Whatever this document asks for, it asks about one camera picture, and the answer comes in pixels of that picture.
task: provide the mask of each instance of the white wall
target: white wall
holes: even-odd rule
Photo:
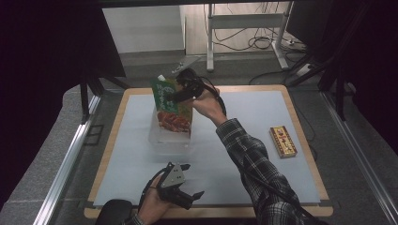
[[[104,8],[103,14],[119,53],[184,49],[180,6]]]

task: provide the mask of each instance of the white desk leg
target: white desk leg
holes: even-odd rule
[[[286,60],[284,59],[284,56],[282,54],[281,50],[281,42],[283,38],[283,33],[287,25],[287,20],[289,19],[289,14],[290,14],[290,9],[292,8],[293,2],[289,2],[289,5],[287,6],[286,10],[283,13],[283,18],[282,18],[282,24],[279,29],[279,34],[276,37],[275,41],[272,41],[272,48],[274,49],[274,52],[276,54],[276,57],[278,58],[279,64],[281,65],[282,70],[287,70],[289,69],[289,66],[287,65]]]
[[[213,58],[213,23],[212,23],[212,4],[208,4],[208,39],[207,39],[207,71],[214,71],[214,58]]]

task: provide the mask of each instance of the person's left hand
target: person's left hand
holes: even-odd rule
[[[159,197],[156,185],[159,183],[160,179],[161,177],[158,176],[153,180],[150,188],[146,192],[143,205],[138,212],[138,217],[145,225],[158,221],[172,205],[169,202],[161,200],[161,197]]]

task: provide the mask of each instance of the person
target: person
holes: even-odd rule
[[[205,90],[200,97],[190,99],[184,104],[192,105],[214,123],[217,127],[216,133],[239,168],[260,177],[263,182],[287,196],[291,202],[299,204],[299,198],[285,176],[268,160],[264,144],[249,135],[236,118],[228,119],[218,100],[210,92]],[[258,224],[304,224],[302,214],[294,205],[268,191],[246,173],[241,174],[241,181],[252,199]],[[157,180],[153,182],[152,187],[156,186],[156,182]],[[130,223],[126,224],[151,224],[160,219],[170,206],[169,202],[160,199],[156,189],[151,188],[138,215],[131,217]]]

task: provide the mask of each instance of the human hand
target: human hand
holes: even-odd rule
[[[216,127],[227,120],[226,116],[222,112],[222,107],[220,106],[219,101],[206,89],[200,97],[189,99],[185,101],[184,104],[192,106],[200,114],[209,118]]]
[[[171,207],[171,203],[163,201],[156,190],[156,185],[161,179],[160,176],[156,177],[148,191],[146,192],[143,205],[138,212],[138,217],[144,222],[145,225],[152,224],[158,221]]]

